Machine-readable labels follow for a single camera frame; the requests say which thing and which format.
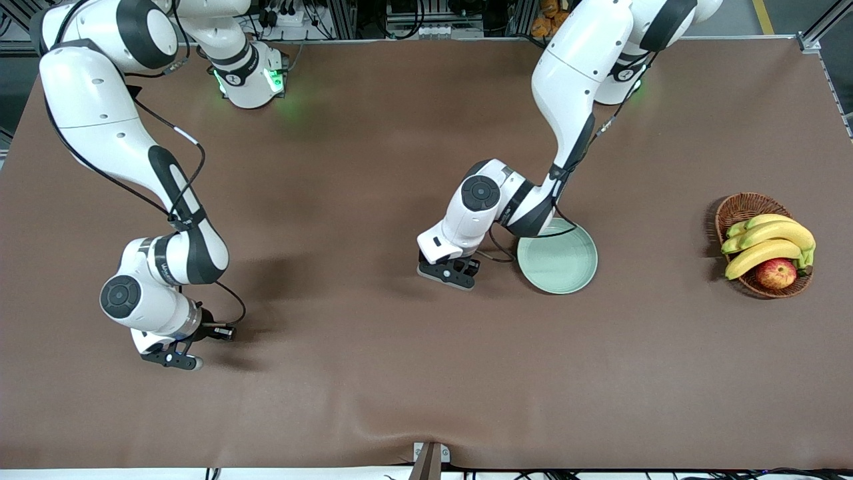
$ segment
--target round joint cap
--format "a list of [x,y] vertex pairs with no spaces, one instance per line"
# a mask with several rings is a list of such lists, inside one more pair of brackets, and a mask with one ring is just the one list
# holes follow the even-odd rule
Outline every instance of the round joint cap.
[[489,177],[474,175],[462,182],[462,203],[473,212],[488,210],[500,199],[501,189]]
[[133,277],[110,278],[101,289],[101,307],[115,319],[126,319],[139,304],[139,294],[139,282]]

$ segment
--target wicker basket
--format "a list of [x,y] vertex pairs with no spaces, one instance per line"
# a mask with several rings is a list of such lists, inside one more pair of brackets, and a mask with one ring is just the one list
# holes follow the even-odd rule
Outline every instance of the wicker basket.
[[[739,193],[732,195],[720,203],[717,208],[715,224],[717,227],[717,238],[720,244],[726,241],[726,231],[738,222],[749,220],[759,214],[779,214],[793,218],[785,207],[776,200],[760,193]],[[725,255],[726,262],[731,262],[735,255]],[[755,278],[755,270],[750,270],[738,280],[752,293],[769,298],[787,298],[795,296],[806,289],[811,283],[812,273],[807,275],[799,273],[794,283],[782,290],[771,290],[762,286]]]

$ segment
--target black cable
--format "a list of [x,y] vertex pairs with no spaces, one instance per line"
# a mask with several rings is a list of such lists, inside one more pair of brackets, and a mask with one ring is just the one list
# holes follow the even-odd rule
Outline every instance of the black cable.
[[50,122],[50,125],[53,126],[53,129],[56,132],[56,135],[59,137],[62,144],[65,145],[65,148],[68,149],[68,151],[70,151],[72,155],[77,157],[81,162],[83,162],[84,165],[91,168],[93,172],[97,173],[98,175],[101,175],[103,178],[105,178],[105,179],[109,180],[110,182],[118,185],[119,187],[129,191],[131,194],[133,194],[133,196],[136,196],[137,198],[139,198],[143,202],[146,202],[148,205],[151,205],[152,207],[157,208],[160,212],[163,213],[163,215],[169,214],[168,212],[166,212],[165,208],[162,208],[160,205],[158,205],[157,203],[154,203],[154,201],[152,201],[151,199],[149,199],[145,195],[134,190],[132,187],[118,181],[115,177],[113,177],[109,173],[106,173],[103,170],[101,170],[100,168],[95,167],[94,165],[92,165],[92,163],[90,161],[86,160],[86,158],[84,156],[82,156],[73,146],[71,146],[71,144],[68,143],[68,141],[65,139],[65,136],[62,135],[62,132],[60,131],[59,126],[56,124],[56,120],[54,119],[53,112],[50,111],[50,106],[48,105],[47,97],[44,98],[44,108],[47,110],[48,121]]
[[[178,30],[181,31],[181,34],[183,35],[183,42],[187,47],[187,51],[183,56],[183,60],[184,60],[184,62],[186,62],[186,61],[189,61],[189,52],[190,52],[189,36],[187,35],[187,31],[183,29],[183,25],[181,25],[181,18],[177,16],[177,5],[179,3],[180,3],[179,0],[174,0],[171,3],[171,12],[170,13],[175,16],[175,23],[177,24]],[[163,70],[162,72],[159,72],[159,73],[155,73],[153,75],[148,75],[146,73],[125,73],[125,76],[127,76],[127,77],[139,77],[139,78],[143,78],[143,79],[158,79],[160,77],[167,75],[168,73],[173,72],[174,70],[177,70],[177,68],[175,68],[174,70],[170,71],[170,68],[171,68],[171,66],[169,66],[166,70]]]
[[3,29],[3,31],[0,32],[0,37],[5,35],[9,31],[9,28],[12,27],[12,19],[7,17],[6,15],[3,15],[3,20],[9,20],[9,23],[6,24],[6,27],[3,27],[3,22],[0,20],[0,28]]
[[206,468],[205,469],[205,480],[218,480],[219,475],[222,473],[221,468]]
[[251,21],[251,22],[252,22],[252,35],[254,35],[254,36],[255,36],[255,39],[256,39],[256,40],[260,40],[260,33],[258,32],[258,25],[255,23],[255,19],[254,19],[254,17],[252,17],[252,16],[251,16],[251,15],[249,15],[249,14],[244,14],[244,15],[243,15],[243,17],[248,18],[248,19],[249,19],[249,21]]
[[246,317],[246,303],[244,303],[244,302],[243,302],[243,299],[242,299],[242,298],[240,298],[240,296],[239,296],[239,295],[237,295],[236,293],[234,293],[234,291],[233,291],[232,289],[230,289],[230,288],[226,287],[226,286],[225,286],[225,284],[223,284],[223,283],[222,283],[222,282],[220,282],[219,280],[217,280],[216,282],[214,282],[214,284],[219,285],[220,287],[222,287],[222,289],[223,289],[223,290],[225,290],[225,291],[227,291],[228,293],[230,293],[230,294],[231,294],[231,296],[233,296],[233,297],[234,297],[234,298],[235,298],[235,299],[240,303],[240,308],[242,309],[242,312],[240,313],[240,316],[239,316],[239,317],[237,317],[237,320],[234,320],[234,321],[228,322],[228,323],[227,323],[227,324],[225,324],[225,325],[227,325],[227,326],[234,326],[234,325],[239,324],[239,323],[240,323],[240,322],[241,322],[241,321]]
[[83,6],[89,2],[89,0],[80,0],[75,3],[71,9],[68,10],[68,13],[65,15],[65,18],[62,19],[62,23],[59,24],[59,30],[56,31],[56,40],[54,40],[54,45],[60,43],[62,41],[62,37],[65,36],[65,31],[68,29],[68,24],[71,23],[71,20],[74,18],[74,14],[77,13],[78,10],[83,8]]
[[[305,13],[308,14],[308,18],[311,19],[311,25],[315,26],[317,31],[319,31],[321,35],[326,38],[326,40],[334,40],[332,33],[326,28],[326,24],[323,23],[322,17],[320,16],[319,11],[317,10],[317,6],[314,3],[314,0],[304,0],[302,4],[305,6]],[[309,5],[314,10],[313,16],[308,10]]]
[[427,8],[424,5],[423,0],[418,0],[418,5],[421,7],[421,19],[418,20],[418,11],[415,10],[415,24],[412,26],[412,29],[409,30],[409,33],[406,33],[402,37],[398,37],[393,33],[389,33],[385,26],[382,25],[382,18],[387,19],[388,14],[386,12],[381,11],[381,6],[384,5],[386,0],[377,0],[374,6],[374,13],[376,14],[375,24],[379,28],[379,31],[385,35],[386,38],[391,38],[395,40],[405,40],[406,38],[411,38],[413,35],[420,31],[421,27],[424,26],[424,20],[427,19]]
[[[171,123],[169,120],[166,120],[165,118],[163,118],[163,117],[159,116],[159,115],[158,115],[156,112],[154,112],[151,108],[148,108],[144,103],[140,102],[138,98],[134,98],[134,99],[133,99],[133,102],[134,102],[136,105],[138,105],[138,106],[139,106],[139,108],[141,108],[141,109],[145,110],[146,112],[148,112],[148,114],[149,114],[149,115],[151,115],[151,116],[153,116],[155,119],[157,119],[157,120],[159,120],[161,123],[163,123],[163,124],[165,124],[165,125],[169,126],[172,130],[174,130],[174,131],[176,131],[176,132],[179,132],[179,133],[181,133],[182,135],[183,135],[183,134],[186,134],[186,132],[184,132],[183,130],[181,130],[181,128],[180,128],[180,127],[178,127],[178,126],[176,126],[175,124]],[[168,214],[166,214],[166,215],[169,217],[169,220],[174,219],[175,210],[177,209],[177,203],[181,201],[181,198],[183,197],[183,194],[184,194],[184,193],[186,193],[186,192],[187,192],[187,190],[189,190],[189,187],[193,184],[193,182],[195,181],[195,179],[196,179],[196,178],[198,178],[199,173],[201,173],[201,168],[202,168],[202,167],[204,167],[204,165],[205,165],[206,153],[205,153],[205,149],[204,149],[204,147],[202,147],[202,146],[201,146],[201,143],[196,142],[194,138],[193,138],[192,140],[190,140],[190,142],[191,142],[192,144],[194,144],[194,145],[199,149],[199,152],[201,152],[201,160],[199,160],[199,165],[195,168],[195,171],[193,172],[193,174],[189,176],[189,180],[187,180],[187,184],[186,184],[186,185],[184,185],[184,186],[183,186],[183,188],[181,189],[181,191],[179,191],[179,192],[178,192],[177,196],[175,196],[175,198],[173,198],[173,199],[172,199],[172,201],[171,201],[171,208],[169,208],[169,212],[168,212]]]
[[571,233],[571,232],[573,232],[573,231],[577,230],[577,224],[576,224],[575,222],[573,222],[573,221],[569,220],[569,219],[568,219],[568,217],[566,217],[566,216],[565,216],[565,215],[560,211],[560,207],[558,207],[558,206],[557,206],[557,198],[556,198],[556,197],[552,197],[552,198],[553,198],[554,200],[551,202],[551,204],[554,206],[554,211],[555,211],[555,212],[560,216],[560,218],[562,218],[563,220],[565,220],[565,221],[569,222],[569,225],[571,225],[571,226],[570,226],[569,228],[565,229],[564,231],[558,231],[557,233],[549,233],[548,235],[536,235],[535,237],[531,237],[531,238],[551,238],[551,237],[559,237],[560,235],[565,235],[566,233]]
[[497,249],[501,250],[503,254],[507,256],[507,258],[495,258],[482,250],[477,250],[474,253],[480,254],[489,260],[496,261],[497,263],[513,263],[515,261],[515,255],[513,255],[512,252],[505,249],[503,245],[497,242],[497,240],[495,239],[495,234],[491,231],[492,227],[494,226],[495,224],[491,224],[491,226],[489,227],[489,238],[491,239],[491,242],[495,244]]
[[[652,56],[652,60],[649,61],[649,63],[646,65],[646,69],[640,73],[640,75],[637,77],[637,80],[635,80],[634,84],[631,86],[631,88],[628,89],[628,93],[625,95],[625,98],[622,99],[622,102],[616,108],[616,112],[614,112],[613,115],[611,115],[610,118],[606,122],[604,122],[604,124],[602,124],[599,127],[599,129],[595,132],[593,137],[589,140],[589,143],[587,143],[587,146],[583,150],[583,154],[581,155],[582,159],[586,156],[587,150],[589,150],[589,146],[592,145],[592,143],[598,137],[600,137],[601,134],[604,133],[605,130],[610,128],[610,125],[612,125],[612,123],[616,120],[617,115],[619,115],[619,112],[622,111],[622,107],[625,106],[625,103],[628,102],[628,99],[631,97],[631,94],[634,93],[634,85],[636,85],[636,83],[639,82],[643,78],[643,75],[645,75],[646,72],[648,72],[652,68],[652,64],[654,63],[654,59],[658,58],[658,53],[660,53],[660,52],[654,52],[654,55]],[[640,61],[640,60],[645,60],[645,59],[646,59],[646,57],[642,56],[642,57],[638,58],[637,60],[634,60],[634,62]]]

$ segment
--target apple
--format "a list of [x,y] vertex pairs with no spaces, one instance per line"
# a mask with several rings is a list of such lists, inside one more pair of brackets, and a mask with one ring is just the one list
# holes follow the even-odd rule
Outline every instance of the apple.
[[774,258],[756,267],[755,278],[765,288],[782,290],[797,279],[797,268],[787,258]]

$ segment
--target banana bunch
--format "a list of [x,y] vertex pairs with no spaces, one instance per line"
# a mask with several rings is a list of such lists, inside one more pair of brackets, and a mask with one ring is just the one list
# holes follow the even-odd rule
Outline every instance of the banana bunch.
[[815,263],[815,237],[804,226],[785,215],[763,214],[732,225],[726,231],[722,252],[738,253],[726,268],[734,280],[756,265],[774,258],[794,259],[798,270]]

